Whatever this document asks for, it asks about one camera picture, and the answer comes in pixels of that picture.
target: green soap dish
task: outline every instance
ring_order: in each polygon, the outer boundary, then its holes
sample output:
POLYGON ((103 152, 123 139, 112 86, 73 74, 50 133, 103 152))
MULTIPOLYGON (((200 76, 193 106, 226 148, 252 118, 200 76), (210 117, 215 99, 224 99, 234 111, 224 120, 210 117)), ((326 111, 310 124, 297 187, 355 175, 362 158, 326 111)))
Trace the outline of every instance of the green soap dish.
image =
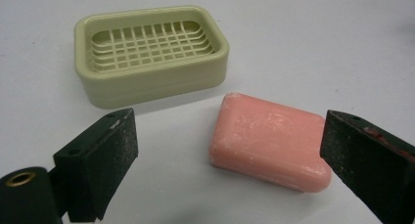
POLYGON ((90 16, 74 33, 76 72, 99 108, 207 89, 225 79, 229 44, 200 7, 90 16))

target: soap bar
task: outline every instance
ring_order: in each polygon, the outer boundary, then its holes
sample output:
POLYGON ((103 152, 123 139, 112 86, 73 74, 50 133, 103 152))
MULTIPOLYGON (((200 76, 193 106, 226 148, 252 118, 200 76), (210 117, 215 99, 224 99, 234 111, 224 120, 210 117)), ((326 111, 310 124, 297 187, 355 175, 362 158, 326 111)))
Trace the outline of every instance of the soap bar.
POLYGON ((230 93, 216 122, 210 161, 298 191, 320 192, 332 176, 319 155, 324 123, 311 112, 230 93))

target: soap dish grid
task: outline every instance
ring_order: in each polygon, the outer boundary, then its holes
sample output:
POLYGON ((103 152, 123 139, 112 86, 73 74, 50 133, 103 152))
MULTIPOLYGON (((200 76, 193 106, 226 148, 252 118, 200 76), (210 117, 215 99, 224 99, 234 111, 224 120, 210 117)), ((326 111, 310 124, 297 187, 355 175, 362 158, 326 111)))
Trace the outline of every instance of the soap dish grid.
POLYGON ((96 33, 91 40, 94 70, 139 68, 215 53, 197 22, 166 22, 96 33))

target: screw hole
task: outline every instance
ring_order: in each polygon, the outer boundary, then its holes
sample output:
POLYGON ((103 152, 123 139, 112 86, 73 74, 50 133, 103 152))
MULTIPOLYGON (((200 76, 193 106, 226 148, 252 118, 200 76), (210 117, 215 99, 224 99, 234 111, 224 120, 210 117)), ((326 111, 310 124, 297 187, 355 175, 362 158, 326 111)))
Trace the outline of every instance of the screw hole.
POLYGON ((31 181, 35 176, 36 174, 34 172, 21 172, 11 177, 9 180, 7 180, 6 186, 8 187, 21 186, 31 181))
POLYGON ((71 156, 78 155, 80 153, 80 149, 72 149, 68 151, 68 154, 71 156))

